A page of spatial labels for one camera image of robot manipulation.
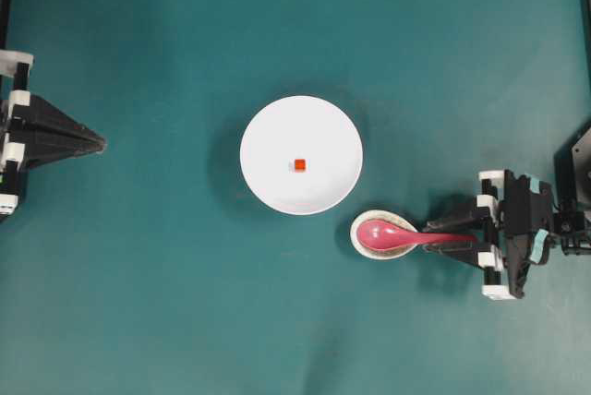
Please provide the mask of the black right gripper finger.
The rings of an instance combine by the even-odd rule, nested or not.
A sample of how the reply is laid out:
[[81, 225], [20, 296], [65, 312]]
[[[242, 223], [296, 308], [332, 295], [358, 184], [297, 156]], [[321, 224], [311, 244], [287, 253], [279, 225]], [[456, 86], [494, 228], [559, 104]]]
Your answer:
[[440, 243], [422, 245], [422, 248], [425, 252], [443, 255], [478, 269], [482, 268], [478, 255], [491, 252], [487, 243]]
[[459, 233], [462, 230], [479, 229], [485, 219], [491, 217], [487, 201], [478, 205], [478, 197], [454, 205], [439, 218], [427, 221], [422, 228], [423, 233]]

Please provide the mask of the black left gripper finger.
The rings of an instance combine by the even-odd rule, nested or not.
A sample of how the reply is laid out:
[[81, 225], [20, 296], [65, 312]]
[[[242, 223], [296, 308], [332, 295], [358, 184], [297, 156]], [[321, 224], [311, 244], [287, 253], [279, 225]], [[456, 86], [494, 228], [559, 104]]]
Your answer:
[[91, 141], [100, 146], [106, 145], [103, 137], [41, 96], [30, 92], [12, 92], [8, 104], [10, 118], [19, 119], [25, 125], [53, 134]]
[[65, 142], [26, 143], [22, 154], [13, 151], [9, 160], [16, 162], [19, 169], [34, 169], [52, 162], [101, 153], [104, 149], [104, 144], [84, 141], [75, 141], [73, 145], [67, 145]]

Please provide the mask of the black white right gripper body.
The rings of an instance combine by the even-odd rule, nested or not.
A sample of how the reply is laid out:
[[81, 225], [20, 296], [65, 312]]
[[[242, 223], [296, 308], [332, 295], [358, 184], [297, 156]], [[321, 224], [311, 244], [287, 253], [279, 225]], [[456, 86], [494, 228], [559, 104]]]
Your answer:
[[504, 249], [493, 245], [477, 254], [485, 271], [482, 294], [489, 299], [521, 299], [532, 266], [548, 263], [553, 247], [551, 185], [510, 170], [481, 171], [482, 194], [477, 205], [490, 211], [494, 227], [503, 233]]

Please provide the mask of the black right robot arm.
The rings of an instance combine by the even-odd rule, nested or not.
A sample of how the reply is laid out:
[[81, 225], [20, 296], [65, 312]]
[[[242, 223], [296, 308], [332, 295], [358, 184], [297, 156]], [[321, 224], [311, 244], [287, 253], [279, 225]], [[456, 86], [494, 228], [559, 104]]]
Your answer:
[[482, 171], [479, 195], [429, 221], [425, 234], [478, 229], [474, 242], [453, 239], [424, 250], [481, 269], [482, 293], [491, 300], [524, 297], [528, 271], [543, 266], [559, 247], [566, 256], [590, 253], [590, 129], [571, 137], [555, 154], [557, 184], [508, 169]]

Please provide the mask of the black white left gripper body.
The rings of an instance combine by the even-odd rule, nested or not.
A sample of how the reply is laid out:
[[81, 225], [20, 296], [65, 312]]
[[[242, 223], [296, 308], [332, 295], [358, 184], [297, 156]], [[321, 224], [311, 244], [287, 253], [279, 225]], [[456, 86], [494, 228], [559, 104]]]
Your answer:
[[20, 202], [26, 144], [17, 140], [21, 118], [15, 112], [17, 106], [30, 106], [28, 84], [33, 62], [32, 54], [1, 51], [1, 76], [13, 79], [12, 90], [1, 101], [1, 221], [11, 216]]

